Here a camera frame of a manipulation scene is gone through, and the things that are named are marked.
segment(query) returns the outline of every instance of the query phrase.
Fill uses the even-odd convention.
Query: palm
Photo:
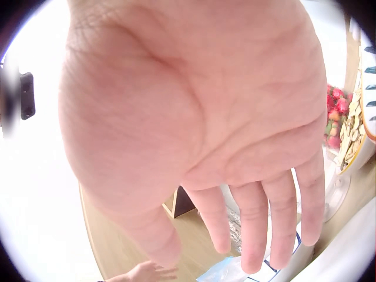
[[[163,201],[182,184],[226,252],[227,183],[241,209],[243,269],[261,265],[268,198],[281,268],[294,244],[296,167],[303,242],[315,243],[326,78],[300,2],[108,2],[72,17],[59,105],[67,156],[96,204],[168,265],[180,249]]]

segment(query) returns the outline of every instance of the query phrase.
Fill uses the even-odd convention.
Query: red strawberry
[[[326,108],[330,112],[334,108],[334,101],[330,95],[326,95]]]
[[[339,88],[334,88],[332,92],[332,96],[333,96],[333,99],[337,101],[339,98],[341,98],[341,96],[344,97],[344,94],[342,90],[340,90]]]
[[[335,107],[340,114],[345,115],[349,111],[349,102],[342,97],[337,101]]]
[[[331,86],[331,85],[328,83],[327,86],[326,86],[326,93],[327,93],[328,95],[330,95],[331,92],[332,92],[332,89],[333,89],[333,86]]]
[[[335,121],[339,121],[340,120],[340,115],[339,113],[336,111],[336,110],[331,110],[328,114],[328,118],[330,120],[335,120]]]
[[[349,103],[351,103],[353,95],[354,95],[354,93],[350,93],[349,95],[347,95],[346,98],[347,98],[347,101],[348,101]]]
[[[338,149],[341,147],[341,139],[338,136],[330,136],[328,145],[333,149]]]

